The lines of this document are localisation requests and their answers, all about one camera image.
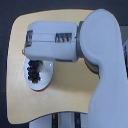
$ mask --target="black object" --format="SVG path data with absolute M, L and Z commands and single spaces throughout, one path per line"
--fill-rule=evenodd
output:
M 58 128 L 58 113 L 52 114 L 52 128 Z
M 80 113 L 76 112 L 74 113 L 74 116 L 75 116 L 75 128 L 81 128 Z
M 38 81 L 40 81 L 39 72 L 37 71 L 39 67 L 39 63 L 40 61 L 32 61 L 32 60 L 28 62 L 29 65 L 29 67 L 27 68 L 28 80 L 32 81 L 33 84 L 36 84 L 38 83 Z

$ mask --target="small black object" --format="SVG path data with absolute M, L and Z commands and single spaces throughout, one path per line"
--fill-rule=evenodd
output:
M 39 61 L 30 60 L 28 62 L 28 65 L 28 80 L 32 81 L 33 84 L 38 83 L 38 81 L 40 80 L 39 72 L 37 71 L 39 67 Z

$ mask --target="background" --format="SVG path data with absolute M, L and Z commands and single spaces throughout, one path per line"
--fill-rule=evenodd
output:
M 9 39 L 13 22 L 21 15 L 56 9 L 103 8 L 115 15 L 123 28 L 128 26 L 128 0 L 0 0 L 0 128 L 28 128 L 11 125 L 6 111 L 6 70 Z

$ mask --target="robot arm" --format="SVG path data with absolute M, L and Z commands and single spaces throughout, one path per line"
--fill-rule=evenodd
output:
M 128 128 L 128 86 L 118 22 L 108 11 L 96 10 L 84 20 L 76 38 L 75 23 L 35 22 L 28 27 L 23 53 L 31 60 L 68 62 L 76 62 L 82 53 L 98 65 L 100 75 L 89 103 L 89 128 Z

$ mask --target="tan table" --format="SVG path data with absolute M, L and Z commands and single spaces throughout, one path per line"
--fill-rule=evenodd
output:
M 89 10 L 44 11 L 17 18 L 13 24 L 7 65 L 7 116 L 12 124 L 29 122 L 40 116 L 60 112 L 87 113 L 90 97 L 98 83 L 98 76 L 85 65 L 77 63 L 54 63 L 54 75 L 49 87 L 35 92 L 28 87 L 23 76 L 22 55 L 27 27 L 39 20 L 72 21 L 79 23 Z

